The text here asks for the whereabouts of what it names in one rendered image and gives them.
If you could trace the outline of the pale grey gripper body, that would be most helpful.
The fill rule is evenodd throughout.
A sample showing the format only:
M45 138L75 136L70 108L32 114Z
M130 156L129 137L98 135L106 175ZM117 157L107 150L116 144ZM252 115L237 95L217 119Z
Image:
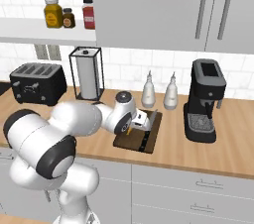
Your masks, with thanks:
M149 125L147 126L146 131L151 131L152 127L153 127L153 123L155 121L156 115L157 115L158 109L156 109L150 116L149 118Z

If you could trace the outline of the dark brown cutting board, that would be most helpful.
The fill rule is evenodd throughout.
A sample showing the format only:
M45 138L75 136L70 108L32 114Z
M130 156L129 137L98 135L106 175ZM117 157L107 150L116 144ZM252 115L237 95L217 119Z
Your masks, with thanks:
M153 123L152 130L147 140L144 140L145 132L138 129L132 129L117 135L113 141L113 146L121 149L152 154L157 140L157 135L161 125L163 114L158 112Z

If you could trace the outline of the white bottle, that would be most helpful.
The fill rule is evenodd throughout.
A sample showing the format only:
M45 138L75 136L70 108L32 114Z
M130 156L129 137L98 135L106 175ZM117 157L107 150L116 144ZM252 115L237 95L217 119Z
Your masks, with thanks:
M143 88L141 102L145 108L152 108L156 102L155 88L154 88L154 84L152 82L152 73L151 72L149 72L147 75L147 81L146 81L144 88Z
M176 85L176 76L173 74L167 87L164 97L164 107L168 110L174 110L178 105L178 88Z

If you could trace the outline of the black coffee machine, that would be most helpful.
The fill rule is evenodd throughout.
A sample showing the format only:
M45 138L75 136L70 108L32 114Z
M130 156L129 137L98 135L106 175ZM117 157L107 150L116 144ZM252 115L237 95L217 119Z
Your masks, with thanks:
M185 134L190 141L216 141L212 111L214 102L220 108L225 88L226 80L216 60L198 58L192 62L190 94L184 105Z

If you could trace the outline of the white paper towel roll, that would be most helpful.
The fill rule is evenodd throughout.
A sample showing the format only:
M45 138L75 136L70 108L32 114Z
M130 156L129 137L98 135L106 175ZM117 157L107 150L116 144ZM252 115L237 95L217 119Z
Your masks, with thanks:
M94 50L79 50L76 66L83 99L95 99L99 93L98 66Z

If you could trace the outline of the wide grey cupboard door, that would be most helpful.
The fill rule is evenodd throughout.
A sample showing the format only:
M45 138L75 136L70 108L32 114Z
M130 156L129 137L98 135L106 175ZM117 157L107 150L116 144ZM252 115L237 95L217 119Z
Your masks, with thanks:
M200 0L93 0L101 47L202 52L213 0L206 0L200 38Z

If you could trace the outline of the black toaster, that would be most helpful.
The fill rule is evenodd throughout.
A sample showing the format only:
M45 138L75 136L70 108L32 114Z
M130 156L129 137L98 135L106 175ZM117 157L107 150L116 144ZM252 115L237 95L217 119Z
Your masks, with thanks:
M19 103L55 106L66 93L64 70L59 64L28 62L9 75Z

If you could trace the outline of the red jar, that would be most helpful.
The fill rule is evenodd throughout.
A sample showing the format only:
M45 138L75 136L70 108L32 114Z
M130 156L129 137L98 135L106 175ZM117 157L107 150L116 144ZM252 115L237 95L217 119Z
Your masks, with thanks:
M83 0L82 14L84 27L88 30L94 30L95 20L93 12L93 0Z

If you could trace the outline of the small brown jar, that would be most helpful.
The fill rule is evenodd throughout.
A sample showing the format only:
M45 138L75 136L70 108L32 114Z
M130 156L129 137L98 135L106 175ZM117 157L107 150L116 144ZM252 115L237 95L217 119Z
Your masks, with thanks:
M65 28L74 28L75 27L75 19L70 8L63 9L63 26Z

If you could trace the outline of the narrow grey cupboard door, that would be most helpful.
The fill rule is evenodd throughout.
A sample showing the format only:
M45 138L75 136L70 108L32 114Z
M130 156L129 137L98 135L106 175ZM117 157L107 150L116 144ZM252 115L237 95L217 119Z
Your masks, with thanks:
M217 39L225 0L214 0L205 50L254 55L254 0L231 0L222 40Z

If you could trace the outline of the yellow jar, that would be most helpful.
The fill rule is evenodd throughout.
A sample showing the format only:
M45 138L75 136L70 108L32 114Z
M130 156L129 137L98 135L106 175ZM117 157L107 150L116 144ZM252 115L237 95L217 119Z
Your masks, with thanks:
M60 28L63 25L63 9L59 0L45 0L45 19L48 28Z

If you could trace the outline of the black hob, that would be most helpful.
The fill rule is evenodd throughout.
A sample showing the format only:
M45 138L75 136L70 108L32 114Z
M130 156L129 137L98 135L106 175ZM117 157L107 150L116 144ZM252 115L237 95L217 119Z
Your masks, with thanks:
M0 96L11 87L10 82L0 82Z

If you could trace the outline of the grey wall outlet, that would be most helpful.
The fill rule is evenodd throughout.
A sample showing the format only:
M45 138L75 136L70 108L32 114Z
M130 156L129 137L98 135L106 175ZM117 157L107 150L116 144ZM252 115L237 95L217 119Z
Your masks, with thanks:
M37 59L61 60L60 47L55 45L35 45Z

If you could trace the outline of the white wall shelf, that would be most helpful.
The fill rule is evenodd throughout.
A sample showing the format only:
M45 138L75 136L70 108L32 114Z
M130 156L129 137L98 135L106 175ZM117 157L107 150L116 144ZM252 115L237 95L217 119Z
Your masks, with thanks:
M80 20L72 29L54 29L44 19L0 18L0 43L96 47L96 35Z

